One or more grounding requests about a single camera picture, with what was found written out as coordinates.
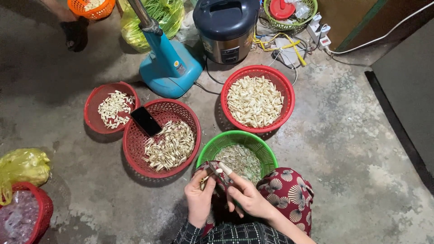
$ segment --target hand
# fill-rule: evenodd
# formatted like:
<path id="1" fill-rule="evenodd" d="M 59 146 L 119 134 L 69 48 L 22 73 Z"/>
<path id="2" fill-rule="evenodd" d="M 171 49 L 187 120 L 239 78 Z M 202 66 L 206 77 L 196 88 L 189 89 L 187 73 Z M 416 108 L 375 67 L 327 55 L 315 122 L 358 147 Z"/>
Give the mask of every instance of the hand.
<path id="1" fill-rule="evenodd" d="M 236 210 L 241 218 L 244 216 L 243 212 L 234 204 L 233 199 L 235 199 L 248 214 L 268 220 L 275 208 L 259 193 L 250 181 L 243 179 L 222 164 L 223 163 L 220 162 L 219 167 L 223 169 L 225 174 L 233 180 L 234 183 L 227 190 L 229 211 L 233 212 Z"/>
<path id="2" fill-rule="evenodd" d="M 203 228 L 207 221 L 211 208 L 211 196 L 213 195 L 216 181 L 209 177 L 204 191 L 200 189 L 201 179 L 207 176 L 207 171 L 197 173 L 184 188 L 188 203 L 188 221 L 196 228 Z"/>

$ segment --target red lid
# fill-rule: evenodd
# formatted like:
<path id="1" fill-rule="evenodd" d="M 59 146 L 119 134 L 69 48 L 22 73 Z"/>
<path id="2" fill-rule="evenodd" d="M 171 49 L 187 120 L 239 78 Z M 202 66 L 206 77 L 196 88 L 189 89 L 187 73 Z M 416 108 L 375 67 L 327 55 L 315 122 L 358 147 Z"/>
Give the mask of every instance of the red lid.
<path id="1" fill-rule="evenodd" d="M 286 20 L 296 8 L 292 3 L 285 3 L 284 0 L 272 0 L 270 3 L 270 13 L 276 20 Z"/>

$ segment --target rice cooker handle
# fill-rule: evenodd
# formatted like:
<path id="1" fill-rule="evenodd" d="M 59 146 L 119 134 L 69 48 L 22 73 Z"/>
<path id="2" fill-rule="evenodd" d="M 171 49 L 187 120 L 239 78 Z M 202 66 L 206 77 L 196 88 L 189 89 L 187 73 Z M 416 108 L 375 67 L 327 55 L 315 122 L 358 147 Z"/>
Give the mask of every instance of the rice cooker handle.
<path id="1" fill-rule="evenodd" d="M 216 5 L 223 5 L 231 2 L 239 2 L 241 3 L 241 12 L 246 8 L 246 1 L 244 0 L 202 0 L 201 1 L 201 10 L 204 12 L 210 12 L 210 8 Z"/>

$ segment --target person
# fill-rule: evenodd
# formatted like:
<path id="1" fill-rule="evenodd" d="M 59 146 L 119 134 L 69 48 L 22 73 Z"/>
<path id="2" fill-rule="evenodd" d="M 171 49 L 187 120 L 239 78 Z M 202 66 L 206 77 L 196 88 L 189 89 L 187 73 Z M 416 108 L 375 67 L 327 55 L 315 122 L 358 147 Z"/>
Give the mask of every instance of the person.
<path id="1" fill-rule="evenodd" d="M 200 190 L 209 164 L 223 169 L 220 175 L 229 188 L 211 176 Z M 310 238 L 312 186 L 290 168 L 276 168 L 255 187 L 224 163 L 209 161 L 184 192 L 188 218 L 173 244 L 315 244 Z"/>
<path id="2" fill-rule="evenodd" d="M 66 47 L 69 51 L 81 52 L 87 45 L 87 26 L 89 21 L 74 14 L 57 0 L 40 0 L 47 9 L 55 14 L 60 21 L 60 27 L 66 35 Z"/>

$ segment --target plaid shirt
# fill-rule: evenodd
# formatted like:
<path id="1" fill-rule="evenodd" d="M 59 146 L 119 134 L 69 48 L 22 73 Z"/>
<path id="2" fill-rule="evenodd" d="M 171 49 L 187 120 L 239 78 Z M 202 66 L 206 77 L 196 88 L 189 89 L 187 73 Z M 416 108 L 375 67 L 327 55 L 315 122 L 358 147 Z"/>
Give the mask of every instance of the plaid shirt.
<path id="1" fill-rule="evenodd" d="M 223 223 L 201 237 L 203 232 L 203 228 L 196 228 L 187 219 L 173 244 L 294 244 L 284 234 L 258 222 L 238 225 Z"/>

